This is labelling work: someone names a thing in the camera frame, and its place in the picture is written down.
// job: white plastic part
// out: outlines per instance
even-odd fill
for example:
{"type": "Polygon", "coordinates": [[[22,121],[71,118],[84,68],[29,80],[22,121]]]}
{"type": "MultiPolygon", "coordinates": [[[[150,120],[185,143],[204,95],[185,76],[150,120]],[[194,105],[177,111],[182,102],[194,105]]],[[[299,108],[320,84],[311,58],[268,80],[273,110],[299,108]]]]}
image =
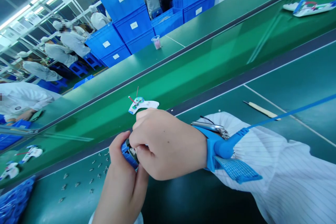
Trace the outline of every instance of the white plastic part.
{"type": "Polygon", "coordinates": [[[145,101],[142,97],[137,97],[134,100],[136,103],[132,103],[132,105],[130,106],[128,112],[131,114],[135,114],[139,109],[148,109],[148,108],[158,108],[158,106],[160,105],[160,103],[156,102],[156,101],[145,101]]]}
{"type": "Polygon", "coordinates": [[[16,177],[20,172],[19,168],[16,167],[17,165],[18,163],[10,163],[0,176],[0,180],[5,179],[7,176],[9,176],[10,179],[16,177]]]}
{"type": "Polygon", "coordinates": [[[21,164],[26,163],[31,157],[39,157],[41,156],[43,153],[42,149],[39,149],[37,147],[31,147],[28,151],[28,153],[25,155],[25,157],[22,159],[22,161],[20,162],[21,164]]]}

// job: finger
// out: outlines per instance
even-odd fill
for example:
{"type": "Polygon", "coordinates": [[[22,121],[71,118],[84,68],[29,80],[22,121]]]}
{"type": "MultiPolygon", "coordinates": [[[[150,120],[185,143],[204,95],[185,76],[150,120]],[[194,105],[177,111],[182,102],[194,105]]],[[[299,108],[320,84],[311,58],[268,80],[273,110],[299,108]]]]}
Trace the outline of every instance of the finger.
{"type": "Polygon", "coordinates": [[[121,146],[126,141],[126,139],[129,137],[130,133],[131,133],[130,131],[121,132],[112,141],[112,143],[110,144],[110,147],[108,148],[110,151],[111,160],[115,158],[119,159],[121,157],[124,159],[124,156],[121,152],[121,146]]]}
{"type": "Polygon", "coordinates": [[[140,209],[146,197],[148,179],[149,174],[146,172],[144,167],[139,164],[133,189],[133,200],[135,204],[140,205],[140,209]]]}
{"type": "Polygon", "coordinates": [[[152,153],[146,145],[139,145],[136,149],[136,156],[139,163],[145,168],[147,172],[151,172],[151,168],[155,163],[155,154],[152,153]]]}

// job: blue stool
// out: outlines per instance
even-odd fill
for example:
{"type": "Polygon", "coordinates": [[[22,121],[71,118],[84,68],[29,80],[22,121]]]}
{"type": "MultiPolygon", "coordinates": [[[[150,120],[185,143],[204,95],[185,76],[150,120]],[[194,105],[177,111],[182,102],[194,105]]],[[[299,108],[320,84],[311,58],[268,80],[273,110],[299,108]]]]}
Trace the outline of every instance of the blue stool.
{"type": "Polygon", "coordinates": [[[56,84],[54,84],[54,83],[51,83],[51,84],[54,85],[56,88],[61,88],[61,87],[67,87],[68,86],[67,85],[67,79],[65,79],[65,78],[62,78],[60,80],[55,80],[53,82],[56,83],[56,84]]]}
{"type": "Polygon", "coordinates": [[[100,67],[101,66],[101,63],[91,54],[91,53],[88,53],[86,54],[83,59],[90,65],[90,67],[92,67],[94,70],[95,67],[100,67]]]}
{"type": "Polygon", "coordinates": [[[156,18],[157,16],[160,16],[161,14],[163,13],[162,9],[159,8],[159,9],[156,9],[152,12],[152,18],[156,18]]]}
{"type": "Polygon", "coordinates": [[[87,72],[87,68],[80,62],[80,61],[76,61],[74,63],[72,63],[69,66],[69,69],[76,74],[79,78],[81,78],[81,74],[88,74],[87,72]]]}

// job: plastic toy part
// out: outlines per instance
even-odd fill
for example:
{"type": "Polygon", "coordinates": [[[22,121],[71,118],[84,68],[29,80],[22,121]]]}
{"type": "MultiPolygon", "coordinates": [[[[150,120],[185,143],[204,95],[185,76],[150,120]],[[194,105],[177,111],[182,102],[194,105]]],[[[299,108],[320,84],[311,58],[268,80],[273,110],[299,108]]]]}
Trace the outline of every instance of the plastic toy part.
{"type": "Polygon", "coordinates": [[[138,158],[136,157],[137,154],[135,150],[131,147],[130,141],[126,139],[126,141],[121,146],[121,152],[124,155],[125,159],[128,163],[134,168],[137,169],[139,166],[138,158]]]}
{"type": "Polygon", "coordinates": [[[28,153],[25,155],[25,157],[19,162],[19,164],[24,164],[26,163],[31,157],[39,157],[42,155],[43,150],[39,149],[37,145],[30,145],[27,147],[29,148],[28,153]]]}
{"type": "Polygon", "coordinates": [[[142,97],[137,97],[134,99],[134,102],[130,106],[128,112],[135,114],[139,109],[148,109],[148,108],[158,108],[160,104],[156,101],[145,101],[142,97]]]}
{"type": "Polygon", "coordinates": [[[0,180],[5,179],[7,176],[9,176],[10,179],[16,177],[20,172],[19,168],[16,167],[17,165],[18,163],[8,162],[5,171],[0,176],[0,180]]]}

